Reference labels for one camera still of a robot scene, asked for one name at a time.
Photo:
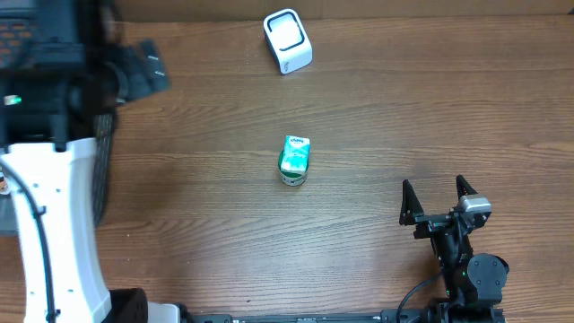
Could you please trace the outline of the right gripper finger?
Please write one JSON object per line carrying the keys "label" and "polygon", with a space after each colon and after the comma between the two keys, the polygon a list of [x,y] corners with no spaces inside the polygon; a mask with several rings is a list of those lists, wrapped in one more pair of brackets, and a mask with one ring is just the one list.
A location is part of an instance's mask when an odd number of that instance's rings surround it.
{"label": "right gripper finger", "polygon": [[402,205],[399,215],[400,225],[415,225],[419,217],[424,216],[422,205],[408,179],[402,183]]}
{"label": "right gripper finger", "polygon": [[461,174],[456,176],[456,184],[457,184],[458,198],[461,198],[462,196],[477,194],[477,191],[467,182],[467,180]]}

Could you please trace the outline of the green lid white jar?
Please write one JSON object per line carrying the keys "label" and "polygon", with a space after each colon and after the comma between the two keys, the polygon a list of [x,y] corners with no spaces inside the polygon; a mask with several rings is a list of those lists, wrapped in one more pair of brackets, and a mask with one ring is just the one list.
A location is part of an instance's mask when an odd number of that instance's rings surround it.
{"label": "green lid white jar", "polygon": [[280,175],[282,182],[288,186],[291,186],[291,187],[297,187],[297,186],[302,185],[308,177],[309,164],[307,164],[306,169],[302,173],[289,172],[289,171],[284,170],[282,168],[283,154],[284,154],[284,151],[281,151],[279,154],[279,157],[278,157],[278,162],[277,162],[279,175]]}

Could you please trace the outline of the teal tissue pack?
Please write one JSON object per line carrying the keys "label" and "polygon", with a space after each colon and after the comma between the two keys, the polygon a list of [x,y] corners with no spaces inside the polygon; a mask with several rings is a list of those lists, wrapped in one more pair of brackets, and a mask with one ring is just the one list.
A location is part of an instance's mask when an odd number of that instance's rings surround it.
{"label": "teal tissue pack", "polygon": [[285,137],[283,156],[280,158],[281,171],[304,174],[309,166],[310,140],[306,137],[287,135]]}

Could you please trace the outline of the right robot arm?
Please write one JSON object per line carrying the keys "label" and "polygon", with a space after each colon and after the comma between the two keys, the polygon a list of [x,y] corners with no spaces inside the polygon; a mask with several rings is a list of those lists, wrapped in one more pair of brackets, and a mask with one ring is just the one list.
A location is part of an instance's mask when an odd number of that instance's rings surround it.
{"label": "right robot arm", "polygon": [[440,271],[416,285],[399,303],[395,321],[404,321],[404,306],[421,288],[442,279],[447,296],[433,299],[417,311],[412,322],[504,322],[502,289],[509,274],[509,264],[501,257],[474,254],[469,235],[482,228],[491,215],[491,202],[479,194],[466,179],[458,175],[457,204],[445,214],[428,215],[416,196],[412,184],[402,184],[399,223],[414,227],[417,240],[430,240]]}

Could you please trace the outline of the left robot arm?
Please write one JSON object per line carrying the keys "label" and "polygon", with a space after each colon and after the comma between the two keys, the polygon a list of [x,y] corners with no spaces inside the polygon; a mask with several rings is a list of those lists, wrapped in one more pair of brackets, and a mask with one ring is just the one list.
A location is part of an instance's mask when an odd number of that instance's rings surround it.
{"label": "left robot arm", "polygon": [[28,322],[183,322],[140,288],[109,289],[94,214],[116,108],[169,87],[154,44],[121,42],[111,1],[1,4],[1,171],[17,222]]}

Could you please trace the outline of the white barcode scanner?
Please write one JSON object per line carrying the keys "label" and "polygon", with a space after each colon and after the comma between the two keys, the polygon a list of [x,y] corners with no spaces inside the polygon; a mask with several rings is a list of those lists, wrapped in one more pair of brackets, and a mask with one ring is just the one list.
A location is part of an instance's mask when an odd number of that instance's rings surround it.
{"label": "white barcode scanner", "polygon": [[267,15],[265,41],[281,74],[297,71],[312,62],[313,48],[299,15],[291,8]]}

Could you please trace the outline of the grey plastic mesh basket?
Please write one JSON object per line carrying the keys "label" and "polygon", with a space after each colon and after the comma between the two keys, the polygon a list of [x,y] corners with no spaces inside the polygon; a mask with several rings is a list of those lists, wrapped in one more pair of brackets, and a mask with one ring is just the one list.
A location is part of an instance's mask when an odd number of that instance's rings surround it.
{"label": "grey plastic mesh basket", "polygon": [[73,139],[94,137],[96,160],[92,180],[94,223],[104,214],[109,191],[109,156],[116,126],[111,93],[117,82],[102,63],[73,74],[68,67],[43,71],[34,66],[46,51],[40,47],[37,26],[30,17],[1,18],[1,84],[14,89],[30,85],[24,102],[1,105],[1,149],[10,144],[54,143],[65,150]]}

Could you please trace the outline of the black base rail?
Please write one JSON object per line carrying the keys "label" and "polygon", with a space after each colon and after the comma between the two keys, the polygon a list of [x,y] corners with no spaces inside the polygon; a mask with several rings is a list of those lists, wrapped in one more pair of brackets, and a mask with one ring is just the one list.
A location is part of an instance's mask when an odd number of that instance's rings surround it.
{"label": "black base rail", "polygon": [[456,322],[456,323],[506,323],[502,310],[486,311],[484,314],[452,310],[442,318],[427,309],[402,310],[399,319],[397,310],[382,310],[380,313],[345,313],[345,314],[300,314],[300,315],[268,315],[233,317],[229,314],[192,315],[187,314],[181,322],[184,323],[427,323],[427,322]]}

